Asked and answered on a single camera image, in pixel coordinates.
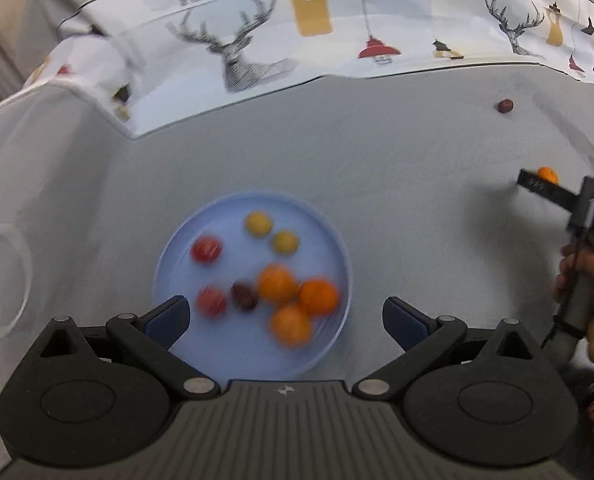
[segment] white ring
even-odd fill
[[[33,281],[33,259],[30,248],[26,243],[24,235],[12,224],[0,224],[0,239],[8,240],[20,256],[21,265],[24,269],[24,299],[21,302],[20,310],[8,325],[0,325],[0,339],[10,333],[20,320],[26,310],[28,298],[30,297],[30,285]]]

